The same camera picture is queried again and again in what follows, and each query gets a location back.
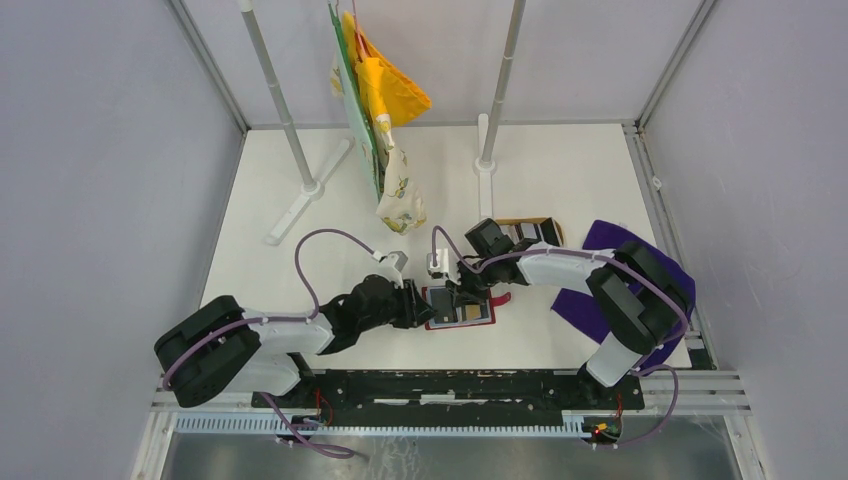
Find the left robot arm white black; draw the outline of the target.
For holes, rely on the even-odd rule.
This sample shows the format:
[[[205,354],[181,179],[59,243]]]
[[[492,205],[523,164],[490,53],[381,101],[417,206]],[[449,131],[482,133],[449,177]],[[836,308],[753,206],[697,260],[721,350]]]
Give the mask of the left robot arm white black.
[[[183,408],[222,393],[254,392],[297,408],[314,394],[300,356],[339,353],[369,330],[418,328],[434,316],[413,281],[373,274],[320,306],[313,319],[264,314],[241,307],[231,295],[219,296],[163,334],[154,353],[164,389]]]

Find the red leather card holder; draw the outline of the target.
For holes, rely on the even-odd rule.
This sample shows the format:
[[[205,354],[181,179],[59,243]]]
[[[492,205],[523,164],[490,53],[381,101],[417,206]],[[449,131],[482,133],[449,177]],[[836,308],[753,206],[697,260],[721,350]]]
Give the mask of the red leather card holder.
[[[423,287],[422,296],[435,311],[435,316],[424,324],[428,331],[493,325],[496,323],[496,308],[512,299],[510,292],[499,296],[489,294],[482,304],[453,307],[446,287]]]

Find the thin card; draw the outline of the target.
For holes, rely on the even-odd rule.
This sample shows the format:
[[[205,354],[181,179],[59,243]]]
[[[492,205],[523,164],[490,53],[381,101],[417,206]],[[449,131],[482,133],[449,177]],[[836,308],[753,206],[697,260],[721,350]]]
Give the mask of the thin card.
[[[453,306],[451,293],[446,288],[428,289],[427,298],[434,310],[434,317],[427,323],[428,329],[448,328],[457,324],[457,310]]]

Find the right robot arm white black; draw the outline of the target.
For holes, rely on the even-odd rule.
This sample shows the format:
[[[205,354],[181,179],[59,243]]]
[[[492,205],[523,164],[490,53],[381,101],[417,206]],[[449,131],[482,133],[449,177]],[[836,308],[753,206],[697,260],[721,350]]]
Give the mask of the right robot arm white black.
[[[434,248],[427,260],[456,305],[479,304],[500,284],[556,287],[589,302],[590,320],[607,330],[577,382],[580,400],[591,408],[612,401],[627,374],[688,327],[692,290],[668,257],[639,239],[601,250],[569,249],[541,233],[511,238],[491,218],[465,238],[473,256],[451,244]]]

